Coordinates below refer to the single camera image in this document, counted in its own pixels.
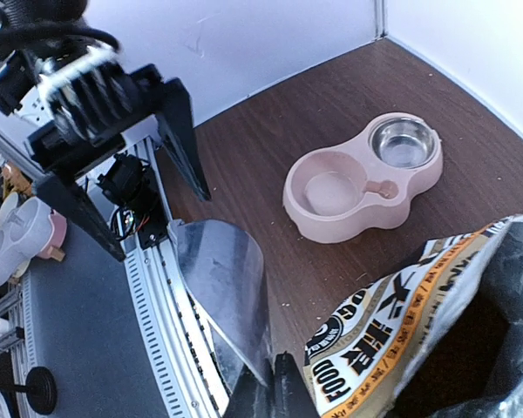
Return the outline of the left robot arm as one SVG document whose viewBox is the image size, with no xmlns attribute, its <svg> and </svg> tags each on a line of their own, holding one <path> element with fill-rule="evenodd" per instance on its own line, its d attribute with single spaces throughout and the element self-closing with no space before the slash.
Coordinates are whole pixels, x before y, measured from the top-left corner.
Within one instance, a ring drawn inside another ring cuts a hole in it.
<svg viewBox="0 0 523 418">
<path fill-rule="evenodd" d="M 125 153 L 124 133 L 155 118 L 160 144 L 201 200 L 211 197 L 194 133 L 190 95 L 153 64 L 126 72 L 118 39 L 89 26 L 84 1 L 0 1 L 0 112 L 35 92 L 43 118 L 20 145 L 0 151 L 33 192 L 116 260 L 124 240 L 142 248 L 167 238 L 153 166 Z"/>
</svg>

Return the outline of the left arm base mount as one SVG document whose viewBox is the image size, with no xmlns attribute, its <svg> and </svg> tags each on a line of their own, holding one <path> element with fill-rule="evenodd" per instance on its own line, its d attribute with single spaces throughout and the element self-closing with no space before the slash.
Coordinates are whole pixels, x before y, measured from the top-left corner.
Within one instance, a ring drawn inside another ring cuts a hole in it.
<svg viewBox="0 0 523 418">
<path fill-rule="evenodd" d="M 98 176 L 98 187 L 116 206 L 110 229 L 117 241 L 135 235 L 140 247 L 147 249 L 167 238 L 167 218 L 149 162 L 118 153 L 108 172 Z"/>
</svg>

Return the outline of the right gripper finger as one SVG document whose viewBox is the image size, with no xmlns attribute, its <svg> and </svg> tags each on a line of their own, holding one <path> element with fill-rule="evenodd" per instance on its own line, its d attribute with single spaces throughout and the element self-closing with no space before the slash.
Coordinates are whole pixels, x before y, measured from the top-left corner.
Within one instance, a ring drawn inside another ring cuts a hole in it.
<svg viewBox="0 0 523 418">
<path fill-rule="evenodd" d="M 243 366 L 230 395 L 225 417 L 317 417 L 318 413 L 290 353 L 275 357 L 267 386 Z"/>
</svg>

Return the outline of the dog food bag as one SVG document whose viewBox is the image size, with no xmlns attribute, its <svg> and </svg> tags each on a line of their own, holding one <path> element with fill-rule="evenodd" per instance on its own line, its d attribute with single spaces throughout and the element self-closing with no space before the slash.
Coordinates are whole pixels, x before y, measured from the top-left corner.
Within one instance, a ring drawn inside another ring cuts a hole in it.
<svg viewBox="0 0 523 418">
<path fill-rule="evenodd" d="M 439 415 L 523 417 L 523 215 L 429 240 L 418 261 L 342 302 L 305 347 L 318 414 L 386 415 L 479 291 L 509 323 L 490 392 Z"/>
</svg>

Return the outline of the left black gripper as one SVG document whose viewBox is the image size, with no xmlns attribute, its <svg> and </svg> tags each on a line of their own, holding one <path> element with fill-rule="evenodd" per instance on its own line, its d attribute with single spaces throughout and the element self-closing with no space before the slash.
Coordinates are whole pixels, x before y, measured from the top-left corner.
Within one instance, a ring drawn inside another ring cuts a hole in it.
<svg viewBox="0 0 523 418">
<path fill-rule="evenodd" d="M 127 74 L 101 64 L 43 93 L 51 121 L 28 137 L 44 171 L 82 174 L 124 147 L 121 133 L 155 116 L 161 144 L 201 201 L 211 193 L 200 161 L 191 98 L 179 78 L 165 81 L 153 64 Z M 74 179 L 45 174 L 32 184 L 45 204 L 79 226 L 117 261 L 126 258 L 98 208 Z"/>
</svg>

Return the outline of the metal scoop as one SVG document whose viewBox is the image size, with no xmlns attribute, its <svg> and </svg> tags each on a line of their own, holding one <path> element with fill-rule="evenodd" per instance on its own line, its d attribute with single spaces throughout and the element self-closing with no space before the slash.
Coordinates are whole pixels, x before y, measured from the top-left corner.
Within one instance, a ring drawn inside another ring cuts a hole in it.
<svg viewBox="0 0 523 418">
<path fill-rule="evenodd" d="M 169 224 L 187 291 L 214 330 L 264 387 L 272 347 L 262 250 L 235 224 L 218 219 Z"/>
</svg>

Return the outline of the pink double pet bowl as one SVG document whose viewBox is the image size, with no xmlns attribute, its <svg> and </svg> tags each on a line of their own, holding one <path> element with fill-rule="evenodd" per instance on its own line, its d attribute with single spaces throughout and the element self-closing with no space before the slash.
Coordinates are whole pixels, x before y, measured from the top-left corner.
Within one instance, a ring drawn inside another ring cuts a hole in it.
<svg viewBox="0 0 523 418">
<path fill-rule="evenodd" d="M 389 118 L 402 117 L 424 121 L 409 113 L 385 113 L 354 138 L 309 152 L 292 165 L 282 203 L 304 238 L 335 244 L 370 228 L 397 228 L 408 219 L 412 200 L 438 183 L 443 171 L 439 135 L 435 157 L 416 169 L 386 165 L 371 150 L 371 131 Z"/>
</svg>

